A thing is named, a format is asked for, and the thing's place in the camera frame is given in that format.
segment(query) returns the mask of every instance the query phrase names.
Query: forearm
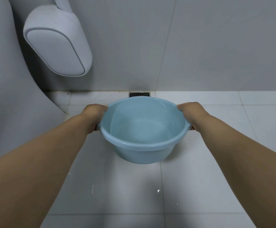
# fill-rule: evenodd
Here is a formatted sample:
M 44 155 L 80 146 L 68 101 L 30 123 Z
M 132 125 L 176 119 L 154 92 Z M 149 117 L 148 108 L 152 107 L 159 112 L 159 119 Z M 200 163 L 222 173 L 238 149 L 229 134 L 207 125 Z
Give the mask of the forearm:
M 276 227 L 276 153 L 213 116 L 201 136 L 232 191 L 257 227 Z
M 75 116 L 0 157 L 0 227 L 39 227 L 88 134 Z

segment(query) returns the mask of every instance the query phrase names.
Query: drain cover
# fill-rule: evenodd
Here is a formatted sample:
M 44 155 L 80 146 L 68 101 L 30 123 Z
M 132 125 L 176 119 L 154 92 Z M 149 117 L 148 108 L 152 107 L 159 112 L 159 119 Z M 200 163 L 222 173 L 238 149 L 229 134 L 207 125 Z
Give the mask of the drain cover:
M 149 97 L 149 92 L 135 92 L 135 93 L 129 93 L 129 97 L 136 97 L 136 96 L 148 96 Z

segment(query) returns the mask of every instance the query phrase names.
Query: person's left hand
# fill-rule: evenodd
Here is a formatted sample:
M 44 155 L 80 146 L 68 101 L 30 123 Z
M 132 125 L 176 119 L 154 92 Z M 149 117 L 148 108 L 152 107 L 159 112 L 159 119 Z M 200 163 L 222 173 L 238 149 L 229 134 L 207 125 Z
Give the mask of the person's left hand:
M 87 118 L 88 133 L 96 130 L 97 124 L 101 122 L 104 112 L 108 109 L 107 105 L 91 104 L 87 105 L 81 113 Z

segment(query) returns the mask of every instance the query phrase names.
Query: white tile floor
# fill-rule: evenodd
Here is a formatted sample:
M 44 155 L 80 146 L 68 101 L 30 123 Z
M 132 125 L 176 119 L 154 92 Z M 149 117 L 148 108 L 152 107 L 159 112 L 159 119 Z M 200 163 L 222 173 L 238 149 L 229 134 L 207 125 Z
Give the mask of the white tile floor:
M 47 92 L 67 118 L 128 92 Z M 176 104 L 199 101 L 212 115 L 276 151 L 276 92 L 152 92 Z M 99 132 L 79 152 L 42 228 L 255 227 L 196 131 L 160 163 L 119 158 Z

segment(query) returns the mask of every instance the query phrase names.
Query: person's left arm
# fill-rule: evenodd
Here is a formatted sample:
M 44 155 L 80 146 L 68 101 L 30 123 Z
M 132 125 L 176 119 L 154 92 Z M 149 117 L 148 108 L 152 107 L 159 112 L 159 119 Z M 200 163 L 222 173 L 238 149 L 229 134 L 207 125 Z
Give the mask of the person's left arm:
M 86 136 L 107 106 L 81 114 L 0 157 L 0 228 L 40 227 Z

